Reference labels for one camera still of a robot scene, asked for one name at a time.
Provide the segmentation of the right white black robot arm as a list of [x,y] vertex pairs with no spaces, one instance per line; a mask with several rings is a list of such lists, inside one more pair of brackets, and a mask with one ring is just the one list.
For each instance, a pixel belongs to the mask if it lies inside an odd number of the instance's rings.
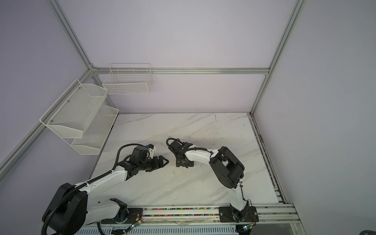
[[175,138],[168,138],[166,144],[176,158],[177,167],[189,168],[195,163],[209,165],[218,181],[230,190],[232,214],[245,217],[250,207],[249,201],[243,196],[241,185],[245,167],[229,148],[207,149]]

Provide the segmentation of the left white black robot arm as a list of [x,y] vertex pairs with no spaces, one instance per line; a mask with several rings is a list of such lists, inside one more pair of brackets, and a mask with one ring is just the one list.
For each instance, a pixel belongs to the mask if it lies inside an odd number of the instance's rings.
[[57,235],[74,235],[81,227],[96,223],[98,226],[103,220],[112,220],[115,223],[139,221],[142,210],[132,214],[128,205],[117,198],[96,201],[95,198],[109,188],[129,180],[139,171],[152,172],[165,167],[169,161],[163,156],[154,156],[153,145],[133,144],[132,154],[120,161],[117,151],[113,167],[83,183],[61,185],[46,209],[42,221],[41,233],[47,234],[51,228]]

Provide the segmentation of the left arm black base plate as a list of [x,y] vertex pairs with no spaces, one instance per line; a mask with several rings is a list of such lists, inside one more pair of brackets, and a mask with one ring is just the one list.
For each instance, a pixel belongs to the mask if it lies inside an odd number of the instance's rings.
[[143,208],[120,209],[118,214],[111,219],[102,220],[102,224],[133,224],[143,216]]

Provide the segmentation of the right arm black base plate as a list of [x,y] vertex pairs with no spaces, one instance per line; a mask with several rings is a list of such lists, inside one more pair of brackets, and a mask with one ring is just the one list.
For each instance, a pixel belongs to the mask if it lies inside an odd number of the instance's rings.
[[259,222],[258,212],[256,207],[246,206],[243,210],[239,211],[232,206],[219,207],[220,222]]

